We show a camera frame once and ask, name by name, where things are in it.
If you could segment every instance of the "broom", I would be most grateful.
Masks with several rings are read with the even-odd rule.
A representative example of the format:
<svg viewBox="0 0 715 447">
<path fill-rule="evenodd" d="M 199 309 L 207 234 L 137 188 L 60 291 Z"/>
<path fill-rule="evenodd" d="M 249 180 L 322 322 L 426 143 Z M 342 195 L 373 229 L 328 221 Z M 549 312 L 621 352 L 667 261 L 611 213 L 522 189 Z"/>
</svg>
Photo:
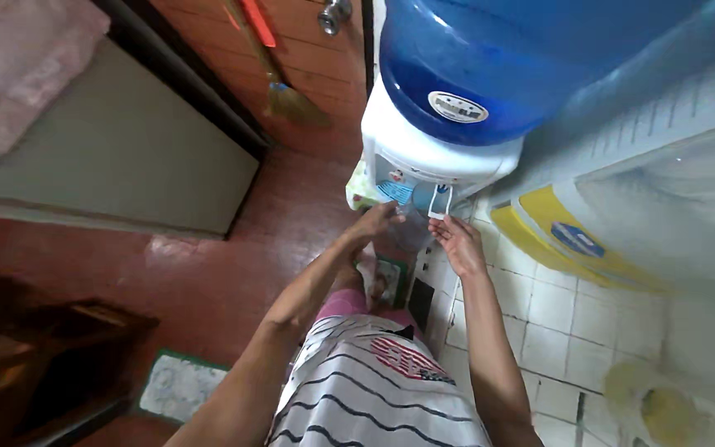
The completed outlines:
<svg viewBox="0 0 715 447">
<path fill-rule="evenodd" d="M 238 27 L 244 32 L 244 36 L 250 47 L 253 48 L 258 60 L 266 71 L 266 76 L 269 78 L 269 106 L 264 114 L 266 116 L 280 116 L 288 119 L 293 123 L 328 126 L 330 119 L 322 112 L 316 104 L 313 104 L 310 99 L 306 98 L 302 93 L 294 90 L 287 83 L 283 82 L 281 71 L 272 60 L 272 56 L 261 44 L 256 36 L 255 30 L 248 25 L 245 15 L 242 12 L 242 6 L 238 4 L 238 0 L 222 0 L 228 13 L 236 21 Z"/>
</svg>

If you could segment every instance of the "sticker on dispenser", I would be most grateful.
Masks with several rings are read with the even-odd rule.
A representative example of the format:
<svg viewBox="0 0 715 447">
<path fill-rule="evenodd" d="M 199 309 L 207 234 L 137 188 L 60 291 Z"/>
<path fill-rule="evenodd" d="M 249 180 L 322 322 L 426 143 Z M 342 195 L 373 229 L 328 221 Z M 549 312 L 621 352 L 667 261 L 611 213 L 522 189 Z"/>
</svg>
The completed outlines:
<svg viewBox="0 0 715 447">
<path fill-rule="evenodd" d="M 487 119 L 487 109 L 470 99 L 445 91 L 431 91 L 429 105 L 438 115 L 456 123 L 479 123 Z"/>
<path fill-rule="evenodd" d="M 592 240 L 581 228 L 567 223 L 553 222 L 551 224 L 551 235 L 567 245 L 572 251 L 582 255 L 592 256 L 593 258 L 602 258 L 605 255 L 605 249 Z"/>
<path fill-rule="evenodd" d="M 412 197 L 412 188 L 391 180 L 383 180 L 377 185 L 377 189 L 385 196 L 399 202 L 400 205 L 406 204 Z"/>
</svg>

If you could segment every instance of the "blue water jug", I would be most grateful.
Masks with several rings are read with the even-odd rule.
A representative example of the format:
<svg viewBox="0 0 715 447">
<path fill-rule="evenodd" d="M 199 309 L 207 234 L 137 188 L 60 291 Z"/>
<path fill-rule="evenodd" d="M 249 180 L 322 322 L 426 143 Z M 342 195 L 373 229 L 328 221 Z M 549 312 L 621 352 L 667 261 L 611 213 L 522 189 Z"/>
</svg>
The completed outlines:
<svg viewBox="0 0 715 447">
<path fill-rule="evenodd" d="M 427 134 L 520 137 L 697 10 L 701 0 L 387 0 L 383 83 Z"/>
</svg>

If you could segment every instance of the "door knob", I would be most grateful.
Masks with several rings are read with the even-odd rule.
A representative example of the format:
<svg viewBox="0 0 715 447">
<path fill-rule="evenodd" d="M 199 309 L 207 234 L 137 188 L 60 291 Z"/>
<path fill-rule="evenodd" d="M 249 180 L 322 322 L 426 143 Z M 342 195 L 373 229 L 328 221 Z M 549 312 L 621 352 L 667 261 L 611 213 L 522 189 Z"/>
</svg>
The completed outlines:
<svg viewBox="0 0 715 447">
<path fill-rule="evenodd" d="M 346 22 L 352 15 L 352 2 L 350 0 L 327 0 L 324 9 L 316 17 L 319 26 L 325 33 L 334 36 L 341 30 L 341 22 Z"/>
</svg>

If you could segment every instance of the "white striped shirt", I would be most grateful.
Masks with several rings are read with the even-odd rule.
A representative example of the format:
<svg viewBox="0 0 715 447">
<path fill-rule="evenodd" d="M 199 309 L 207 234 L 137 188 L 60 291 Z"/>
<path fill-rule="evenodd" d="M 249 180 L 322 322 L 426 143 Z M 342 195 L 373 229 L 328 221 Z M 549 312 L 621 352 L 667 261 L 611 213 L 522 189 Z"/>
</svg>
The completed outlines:
<svg viewBox="0 0 715 447">
<path fill-rule="evenodd" d="M 267 444 L 491 445 L 473 404 L 402 327 L 352 315 L 317 321 L 283 389 Z"/>
</svg>

